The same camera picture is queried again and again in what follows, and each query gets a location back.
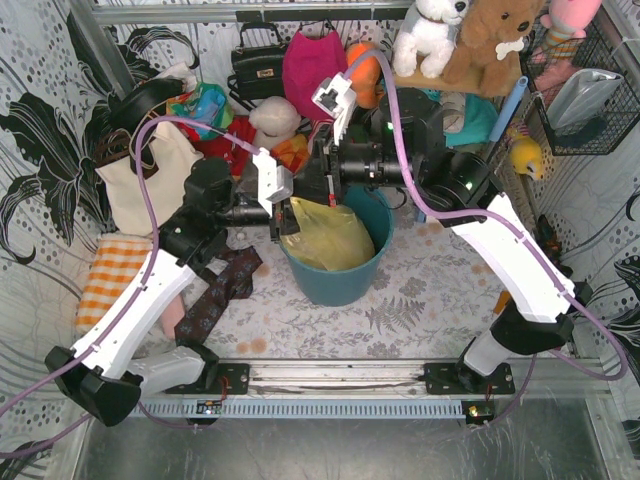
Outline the yellow plastic trash bag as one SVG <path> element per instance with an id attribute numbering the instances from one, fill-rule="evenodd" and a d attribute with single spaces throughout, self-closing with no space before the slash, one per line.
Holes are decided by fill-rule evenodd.
<path id="1" fill-rule="evenodd" d="M 354 211 L 291 198 L 299 232 L 281 237 L 284 250 L 303 264 L 325 271 L 357 268 L 375 255 L 369 232 Z"/>

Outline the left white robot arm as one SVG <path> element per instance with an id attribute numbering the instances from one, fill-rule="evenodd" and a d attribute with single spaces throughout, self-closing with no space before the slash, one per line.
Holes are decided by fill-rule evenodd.
<path id="1" fill-rule="evenodd" d="M 227 164 L 201 160 L 185 182 L 183 205 L 154 227 L 152 249 L 120 297 L 72 347 L 55 347 L 45 364 L 60 391 L 105 426 L 127 418 L 144 396 L 230 390 L 219 357 L 204 343 L 228 302 L 250 295 L 261 259 L 253 248 L 231 250 L 230 226 L 270 225 L 284 218 L 281 205 L 294 192 L 293 174 L 266 151 L 253 158 L 258 169 L 255 204 L 238 204 Z M 202 313 L 175 327 L 173 350 L 137 360 L 147 332 L 196 277 L 213 299 Z"/>

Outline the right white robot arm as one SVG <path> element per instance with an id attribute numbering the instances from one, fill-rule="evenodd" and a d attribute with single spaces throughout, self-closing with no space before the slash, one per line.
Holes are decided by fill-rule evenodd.
<path id="1" fill-rule="evenodd" d="M 476 250 L 511 296 L 463 350 L 445 385 L 477 392 L 511 356 L 557 353 L 570 339 L 570 316 L 590 288 L 547 257 L 484 160 L 446 147 L 443 109 L 424 92 L 401 88 L 384 96 L 374 120 L 350 125 L 340 140 L 331 127 L 320 128 L 309 161 L 294 176 L 294 194 L 329 205 L 355 186 L 406 187 Z"/>

